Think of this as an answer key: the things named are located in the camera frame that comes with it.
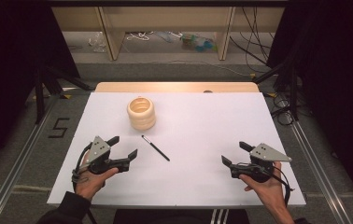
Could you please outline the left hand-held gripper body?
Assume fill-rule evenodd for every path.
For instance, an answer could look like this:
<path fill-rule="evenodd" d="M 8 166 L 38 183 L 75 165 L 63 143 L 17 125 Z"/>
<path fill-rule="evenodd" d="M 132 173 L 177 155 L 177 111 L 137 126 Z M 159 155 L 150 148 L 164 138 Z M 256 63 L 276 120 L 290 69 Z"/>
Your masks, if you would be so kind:
<path fill-rule="evenodd" d="M 130 169 L 130 162 L 128 157 L 125 159 L 111 160 L 110 156 L 111 147 L 100 136 L 95 136 L 90 147 L 88 160 L 88 170 L 99 175 L 111 168 L 118 168 L 119 172 L 128 172 Z"/>

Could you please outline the black metal stand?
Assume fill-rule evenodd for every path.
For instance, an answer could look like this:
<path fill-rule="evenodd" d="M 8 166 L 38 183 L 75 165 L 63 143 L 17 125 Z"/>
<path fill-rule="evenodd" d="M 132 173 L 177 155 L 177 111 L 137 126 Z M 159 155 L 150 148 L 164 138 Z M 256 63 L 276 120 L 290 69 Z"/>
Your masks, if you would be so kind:
<path fill-rule="evenodd" d="M 47 65 L 40 68 L 35 73 L 36 124 L 45 117 L 45 97 L 43 88 L 46 88 L 51 95 L 60 95 L 63 92 L 63 88 L 61 87 L 58 78 L 64 79 L 84 91 L 94 90 L 94 87 L 83 83 L 76 77 L 67 75 L 64 71 L 58 68 Z"/>
<path fill-rule="evenodd" d="M 267 78 L 277 75 L 274 83 L 274 90 L 276 92 L 281 92 L 289 90 L 289 105 L 287 106 L 288 111 L 291 113 L 293 120 L 298 120 L 297 115 L 297 70 L 294 68 L 293 63 L 288 63 L 284 61 L 283 63 L 275 66 L 266 73 L 259 77 L 255 77 L 253 82 L 255 84 L 260 84 Z"/>

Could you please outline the beige ribbed pen holder cup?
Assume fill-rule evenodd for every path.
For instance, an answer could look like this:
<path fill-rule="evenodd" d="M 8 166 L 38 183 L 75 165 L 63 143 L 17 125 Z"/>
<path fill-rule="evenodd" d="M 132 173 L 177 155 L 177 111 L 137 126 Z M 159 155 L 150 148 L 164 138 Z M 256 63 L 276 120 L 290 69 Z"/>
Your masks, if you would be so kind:
<path fill-rule="evenodd" d="M 127 114 L 131 126 L 138 131 L 145 131 L 154 126 L 156 122 L 155 107 L 146 97 L 134 98 L 127 105 Z"/>

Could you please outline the aluminium floor rail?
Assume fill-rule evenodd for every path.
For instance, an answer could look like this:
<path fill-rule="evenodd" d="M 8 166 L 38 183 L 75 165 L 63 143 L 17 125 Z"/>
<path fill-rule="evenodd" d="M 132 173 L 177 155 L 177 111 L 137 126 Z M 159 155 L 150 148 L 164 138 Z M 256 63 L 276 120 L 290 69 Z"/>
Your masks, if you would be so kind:
<path fill-rule="evenodd" d="M 292 122 L 292 130 L 296 136 L 296 139 L 299 142 L 299 145 L 303 151 L 304 156 L 309 164 L 310 169 L 313 172 L 314 177 L 316 178 L 319 188 L 330 207 L 334 218 L 338 224 L 352 224 L 350 216 L 346 211 L 346 207 L 340 197 L 338 196 L 335 188 L 333 187 L 330 179 L 325 173 L 320 161 L 312 148 L 311 144 L 308 141 L 308 138 L 300 124 L 299 121 L 294 120 Z"/>
<path fill-rule="evenodd" d="M 26 140 L 23 148 L 20 151 L 17 159 L 14 161 L 13 166 L 9 170 L 5 181 L 0 185 L 0 215 L 2 214 L 7 201 L 14 189 L 15 184 L 21 176 L 22 170 L 29 157 L 31 156 L 36 143 L 39 139 L 40 134 L 42 134 L 44 127 L 46 126 L 49 115 L 59 99 L 58 95 L 51 95 L 47 105 L 45 106 L 45 112 L 43 117 L 37 121 L 34 128 L 30 132 L 28 139 Z"/>

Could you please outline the light wooden shelf unit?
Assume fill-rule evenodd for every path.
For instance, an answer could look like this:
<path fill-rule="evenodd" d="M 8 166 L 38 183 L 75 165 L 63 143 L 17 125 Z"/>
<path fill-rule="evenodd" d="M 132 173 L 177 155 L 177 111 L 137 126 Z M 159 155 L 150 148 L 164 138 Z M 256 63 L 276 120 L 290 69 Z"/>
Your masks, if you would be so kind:
<path fill-rule="evenodd" d="M 54 7 L 65 32 L 101 32 L 109 59 L 118 58 L 124 35 L 139 31 L 212 32 L 220 60 L 225 60 L 232 32 L 257 27 L 274 33 L 282 7 Z"/>

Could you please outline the colourful plastic packet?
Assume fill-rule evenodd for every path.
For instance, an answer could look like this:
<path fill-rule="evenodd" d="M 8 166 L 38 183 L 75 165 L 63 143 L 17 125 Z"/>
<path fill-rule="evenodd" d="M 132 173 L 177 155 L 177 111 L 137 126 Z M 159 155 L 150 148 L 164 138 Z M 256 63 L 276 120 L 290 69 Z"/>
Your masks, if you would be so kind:
<path fill-rule="evenodd" d="M 182 47 L 184 49 L 194 49 L 197 52 L 204 52 L 207 50 L 218 50 L 215 42 L 212 39 L 199 35 L 183 34 L 180 37 L 180 40 L 182 41 Z"/>

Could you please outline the thin black pen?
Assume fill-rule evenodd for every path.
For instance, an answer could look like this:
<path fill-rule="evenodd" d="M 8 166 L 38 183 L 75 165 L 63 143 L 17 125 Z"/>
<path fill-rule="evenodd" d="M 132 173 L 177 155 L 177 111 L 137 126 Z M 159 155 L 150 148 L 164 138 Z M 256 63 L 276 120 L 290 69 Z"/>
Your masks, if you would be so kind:
<path fill-rule="evenodd" d="M 141 137 L 142 137 L 148 144 L 150 144 L 162 157 L 164 157 L 167 161 L 170 161 L 170 159 L 169 159 L 156 145 L 154 145 L 146 136 L 141 135 Z"/>

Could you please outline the black curtain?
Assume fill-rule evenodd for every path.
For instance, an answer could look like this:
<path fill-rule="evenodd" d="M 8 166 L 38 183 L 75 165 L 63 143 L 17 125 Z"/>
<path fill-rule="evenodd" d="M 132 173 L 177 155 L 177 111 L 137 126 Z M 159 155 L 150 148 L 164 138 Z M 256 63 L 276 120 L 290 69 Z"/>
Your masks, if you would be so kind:
<path fill-rule="evenodd" d="M 48 66 L 79 76 L 52 8 L 41 0 L 0 0 L 0 148 L 36 74 Z"/>
<path fill-rule="evenodd" d="M 286 59 L 302 32 L 297 64 L 304 95 L 353 181 L 353 0 L 289 0 L 270 67 Z"/>

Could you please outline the person's black striped trousers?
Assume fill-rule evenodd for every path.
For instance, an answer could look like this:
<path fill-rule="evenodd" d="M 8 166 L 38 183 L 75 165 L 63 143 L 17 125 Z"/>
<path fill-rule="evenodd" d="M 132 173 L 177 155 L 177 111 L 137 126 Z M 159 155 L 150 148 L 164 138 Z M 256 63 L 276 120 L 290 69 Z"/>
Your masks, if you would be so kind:
<path fill-rule="evenodd" d="M 250 224 L 244 209 L 118 209 L 113 224 Z"/>

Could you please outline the white foam board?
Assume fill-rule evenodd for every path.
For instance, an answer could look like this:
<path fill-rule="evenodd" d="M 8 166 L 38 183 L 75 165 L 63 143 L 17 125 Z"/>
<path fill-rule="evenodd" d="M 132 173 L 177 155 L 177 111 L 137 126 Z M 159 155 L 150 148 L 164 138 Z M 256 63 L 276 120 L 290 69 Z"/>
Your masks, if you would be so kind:
<path fill-rule="evenodd" d="M 247 207 L 260 204 L 244 190 L 221 162 L 250 157 L 239 146 L 264 143 L 284 148 L 261 93 L 154 93 L 148 94 L 156 112 L 155 125 L 145 132 L 131 127 L 127 105 L 132 93 L 94 92 L 90 95 L 64 164 L 49 196 L 57 204 L 71 190 L 72 171 L 83 148 L 95 136 L 120 141 L 111 158 L 137 157 L 128 172 L 111 177 L 93 198 L 96 205 L 115 207 Z M 167 161 L 141 135 L 169 159 Z"/>

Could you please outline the person's right hand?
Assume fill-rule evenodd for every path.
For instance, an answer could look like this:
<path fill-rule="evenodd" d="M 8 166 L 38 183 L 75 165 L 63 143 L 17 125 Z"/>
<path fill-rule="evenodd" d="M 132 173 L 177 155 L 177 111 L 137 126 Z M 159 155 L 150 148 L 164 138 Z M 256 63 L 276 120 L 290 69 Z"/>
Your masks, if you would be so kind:
<path fill-rule="evenodd" d="M 264 183 L 259 183 L 247 175 L 240 175 L 239 178 L 247 184 L 245 191 L 254 190 L 263 205 L 270 212 L 272 208 L 286 207 L 282 185 L 273 177 Z"/>

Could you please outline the wooden table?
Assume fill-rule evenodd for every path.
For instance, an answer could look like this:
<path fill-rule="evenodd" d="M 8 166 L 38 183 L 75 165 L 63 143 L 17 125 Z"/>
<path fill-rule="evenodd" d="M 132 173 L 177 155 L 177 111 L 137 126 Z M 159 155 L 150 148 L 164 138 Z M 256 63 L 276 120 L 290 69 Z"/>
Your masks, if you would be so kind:
<path fill-rule="evenodd" d="M 253 82 L 100 82 L 96 92 L 259 92 Z"/>

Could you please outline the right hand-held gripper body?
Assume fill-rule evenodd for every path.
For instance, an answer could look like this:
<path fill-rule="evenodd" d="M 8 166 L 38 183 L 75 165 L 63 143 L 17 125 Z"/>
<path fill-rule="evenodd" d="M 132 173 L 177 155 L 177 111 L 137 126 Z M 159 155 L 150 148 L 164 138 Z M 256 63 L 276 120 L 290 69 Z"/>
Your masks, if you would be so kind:
<path fill-rule="evenodd" d="M 240 175 L 247 175 L 259 183 L 264 183 L 271 178 L 275 169 L 275 161 L 292 161 L 291 157 L 264 143 L 255 146 L 251 152 L 248 152 L 248 154 L 250 157 L 250 163 L 232 164 L 230 168 L 232 178 L 238 178 Z"/>

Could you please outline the person's left hand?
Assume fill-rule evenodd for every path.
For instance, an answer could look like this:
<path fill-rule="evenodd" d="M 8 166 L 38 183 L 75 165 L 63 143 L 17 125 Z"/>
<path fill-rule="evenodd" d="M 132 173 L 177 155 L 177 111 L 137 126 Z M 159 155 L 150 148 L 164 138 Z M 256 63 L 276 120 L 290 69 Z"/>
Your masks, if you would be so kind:
<path fill-rule="evenodd" d="M 78 170 L 79 177 L 75 186 L 75 193 L 91 201 L 94 195 L 104 186 L 105 182 L 118 171 L 118 168 L 111 168 L 102 174 L 95 175 L 87 167 L 80 168 Z"/>

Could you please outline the clear plastic bag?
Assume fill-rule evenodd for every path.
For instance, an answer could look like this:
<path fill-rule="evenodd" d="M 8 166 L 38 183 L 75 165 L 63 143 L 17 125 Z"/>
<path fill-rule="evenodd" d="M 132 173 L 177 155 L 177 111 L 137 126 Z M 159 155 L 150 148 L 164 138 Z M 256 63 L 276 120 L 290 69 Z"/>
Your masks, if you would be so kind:
<path fill-rule="evenodd" d="M 92 47 L 92 50 L 94 52 L 100 52 L 100 53 L 106 52 L 106 42 L 102 32 L 93 33 L 89 38 L 88 43 Z"/>

